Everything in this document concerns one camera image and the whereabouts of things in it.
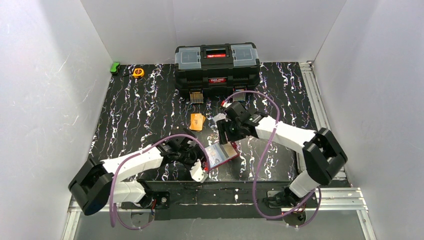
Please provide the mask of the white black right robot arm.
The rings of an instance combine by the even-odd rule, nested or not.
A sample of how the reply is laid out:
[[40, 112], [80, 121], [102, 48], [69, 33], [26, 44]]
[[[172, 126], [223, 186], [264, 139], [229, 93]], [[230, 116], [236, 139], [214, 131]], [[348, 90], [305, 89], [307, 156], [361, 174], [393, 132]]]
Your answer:
[[348, 161], [334, 134], [322, 127], [318, 131], [298, 128], [257, 111], [251, 113], [236, 101], [215, 116], [220, 144], [253, 136], [271, 140], [297, 152], [304, 159], [305, 170], [282, 193], [267, 197], [275, 206], [297, 205], [310, 191], [328, 185]]

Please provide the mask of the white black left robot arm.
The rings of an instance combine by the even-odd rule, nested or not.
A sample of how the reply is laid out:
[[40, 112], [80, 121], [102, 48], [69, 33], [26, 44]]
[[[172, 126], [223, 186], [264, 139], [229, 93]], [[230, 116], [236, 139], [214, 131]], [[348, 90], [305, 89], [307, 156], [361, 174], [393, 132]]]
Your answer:
[[167, 136], [133, 153], [100, 161], [87, 159], [68, 185], [86, 216], [107, 204], [140, 203], [150, 193], [142, 183], [126, 179], [171, 162], [183, 164], [196, 182], [204, 182], [210, 170], [209, 155], [200, 141], [189, 134]]

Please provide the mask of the red leather card holder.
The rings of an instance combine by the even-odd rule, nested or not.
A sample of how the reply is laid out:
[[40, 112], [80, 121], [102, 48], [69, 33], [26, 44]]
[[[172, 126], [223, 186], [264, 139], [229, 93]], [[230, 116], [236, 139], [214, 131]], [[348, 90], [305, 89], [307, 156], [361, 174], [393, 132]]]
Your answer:
[[215, 144], [213, 144], [213, 145], [210, 145], [210, 146], [213, 146], [213, 147], [215, 147], [215, 149], [219, 152], [219, 154], [220, 154], [220, 157], [221, 157], [221, 160], [220, 160], [220, 163], [219, 164], [217, 164], [217, 165], [214, 165], [214, 166], [211, 166], [210, 165], [210, 163], [209, 163], [209, 169], [211, 170], [211, 169], [215, 169], [215, 168], [217, 168], [217, 167], [219, 167], [219, 166], [221, 166], [221, 165], [223, 165], [223, 164], [225, 164], [225, 163], [227, 163], [227, 162], [229, 162], [229, 161], [231, 161], [231, 160], [233, 160], [233, 159], [235, 159], [235, 158], [237, 158], [239, 155], [240, 155], [240, 153], [239, 153], [239, 151], [238, 151], [238, 156], [237, 157], [235, 157], [235, 158], [233, 158], [233, 159], [224, 159], [223, 157], [224, 157], [224, 154], [223, 154], [223, 152], [222, 152], [222, 150], [221, 150], [221, 147], [220, 147], [220, 143], [219, 142], [217, 142], [217, 143], [215, 143]]

